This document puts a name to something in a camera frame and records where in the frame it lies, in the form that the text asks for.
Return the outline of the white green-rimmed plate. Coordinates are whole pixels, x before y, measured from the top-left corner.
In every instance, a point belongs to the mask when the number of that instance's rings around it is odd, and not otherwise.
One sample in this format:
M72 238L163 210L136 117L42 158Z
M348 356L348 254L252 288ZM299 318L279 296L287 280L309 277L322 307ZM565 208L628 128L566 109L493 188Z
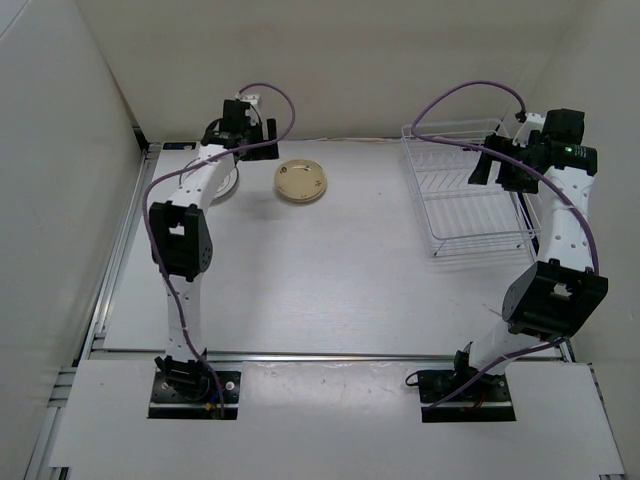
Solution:
M235 160L225 157L206 163L202 168L189 175L179 190L178 203L182 206L196 205L207 209L229 193L238 179Z

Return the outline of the cream plate with red seal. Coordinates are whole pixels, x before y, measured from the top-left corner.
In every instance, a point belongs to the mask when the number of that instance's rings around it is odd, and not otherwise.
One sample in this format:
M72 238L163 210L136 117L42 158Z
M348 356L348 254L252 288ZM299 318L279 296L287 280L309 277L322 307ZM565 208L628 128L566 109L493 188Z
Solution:
M328 179L320 164L306 159L288 160L274 173L274 190L289 198L309 198L323 195Z

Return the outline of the cream plate with dark mark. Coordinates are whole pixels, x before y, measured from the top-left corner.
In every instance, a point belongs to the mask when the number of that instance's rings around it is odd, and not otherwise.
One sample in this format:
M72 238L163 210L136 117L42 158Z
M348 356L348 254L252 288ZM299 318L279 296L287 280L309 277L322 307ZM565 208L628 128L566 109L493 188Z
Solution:
M318 195L315 197L309 197L309 198L289 198L289 197L285 197L282 195L278 195L277 198L284 202L285 204L288 205L295 205L295 206L303 206L303 205L311 205L317 201L319 201L320 199L323 198L324 195Z

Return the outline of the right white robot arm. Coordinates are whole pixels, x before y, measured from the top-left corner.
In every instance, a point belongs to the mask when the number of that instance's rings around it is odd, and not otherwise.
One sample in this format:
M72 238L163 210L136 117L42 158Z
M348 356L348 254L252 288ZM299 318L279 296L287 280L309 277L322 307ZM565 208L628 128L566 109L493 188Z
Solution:
M608 292L588 228L597 151L582 143L584 113L554 109L527 114L515 138L485 138L470 181L484 185L493 163L504 190L539 201L540 237L534 263L508 288L498 323L457 352L449 387L477 396L515 358L572 337Z

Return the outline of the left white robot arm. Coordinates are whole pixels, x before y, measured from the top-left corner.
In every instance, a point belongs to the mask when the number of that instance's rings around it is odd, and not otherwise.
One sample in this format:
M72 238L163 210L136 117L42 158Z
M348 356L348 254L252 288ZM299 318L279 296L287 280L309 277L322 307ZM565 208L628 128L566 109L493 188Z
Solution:
M164 381L188 400L216 387L201 342L201 284L214 257L206 212L238 162L279 156L276 120L262 120L259 102L257 94L226 100L222 117L205 129L195 159L178 175L177 189L148 210L157 249L152 258L164 266L168 308L168 345L156 364Z

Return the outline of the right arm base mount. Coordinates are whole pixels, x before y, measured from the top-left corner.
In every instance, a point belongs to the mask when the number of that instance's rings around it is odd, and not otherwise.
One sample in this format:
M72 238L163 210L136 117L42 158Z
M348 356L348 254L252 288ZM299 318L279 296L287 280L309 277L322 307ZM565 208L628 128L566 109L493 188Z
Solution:
M480 379L451 399L433 407L441 398L456 391L470 375L453 370L419 370L405 378L405 386L417 388L422 422L500 423L515 422L509 384L505 375Z

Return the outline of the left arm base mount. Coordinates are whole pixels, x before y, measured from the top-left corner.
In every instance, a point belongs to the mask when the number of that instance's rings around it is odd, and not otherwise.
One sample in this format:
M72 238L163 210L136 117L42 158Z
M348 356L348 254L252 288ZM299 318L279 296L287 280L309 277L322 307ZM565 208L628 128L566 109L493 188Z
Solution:
M241 371L218 371L219 393L214 380L205 377L198 385L179 386L167 380L159 370L155 372L148 404L147 417L163 420L232 421L238 418Z

